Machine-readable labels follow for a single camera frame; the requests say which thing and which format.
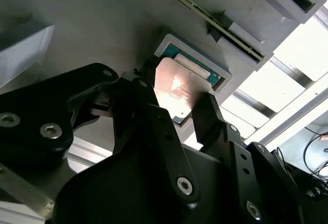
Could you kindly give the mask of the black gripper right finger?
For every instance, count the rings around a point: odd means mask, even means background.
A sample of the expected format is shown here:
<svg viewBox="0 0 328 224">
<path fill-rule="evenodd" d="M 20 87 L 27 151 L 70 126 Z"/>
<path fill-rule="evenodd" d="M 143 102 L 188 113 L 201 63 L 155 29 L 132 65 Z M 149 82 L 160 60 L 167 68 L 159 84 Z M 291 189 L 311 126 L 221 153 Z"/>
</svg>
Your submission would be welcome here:
<svg viewBox="0 0 328 224">
<path fill-rule="evenodd" d="M 311 223 L 310 206 L 283 166 L 264 146 L 245 146 L 223 120 L 214 95 L 203 93 L 192 109 L 202 153 L 223 166 L 225 220 L 232 223 Z"/>
</svg>

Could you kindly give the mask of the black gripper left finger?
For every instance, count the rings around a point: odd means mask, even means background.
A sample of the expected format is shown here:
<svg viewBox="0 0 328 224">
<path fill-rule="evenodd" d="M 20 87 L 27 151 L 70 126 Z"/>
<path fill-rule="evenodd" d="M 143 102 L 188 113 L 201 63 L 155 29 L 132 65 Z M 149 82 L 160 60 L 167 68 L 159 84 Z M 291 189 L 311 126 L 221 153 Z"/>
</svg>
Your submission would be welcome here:
<svg viewBox="0 0 328 224">
<path fill-rule="evenodd" d="M 74 131 L 105 115 L 114 120 L 117 154 L 140 150 L 173 199 L 185 209 L 196 207 L 199 187 L 153 87 L 99 63 L 1 95 L 1 161 L 30 170 L 56 168 Z"/>
</svg>

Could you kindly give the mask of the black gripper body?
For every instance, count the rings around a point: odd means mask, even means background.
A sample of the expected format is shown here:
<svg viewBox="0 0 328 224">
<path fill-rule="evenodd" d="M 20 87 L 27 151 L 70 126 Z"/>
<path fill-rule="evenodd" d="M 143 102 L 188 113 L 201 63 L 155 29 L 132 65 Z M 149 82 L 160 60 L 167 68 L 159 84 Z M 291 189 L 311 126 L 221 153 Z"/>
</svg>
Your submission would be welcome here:
<svg viewBox="0 0 328 224">
<path fill-rule="evenodd" d="M 108 157 L 75 175 L 59 193 L 53 223 L 234 223 L 221 163 L 184 146 L 198 186 L 194 209 L 180 206 L 140 150 Z"/>
</svg>

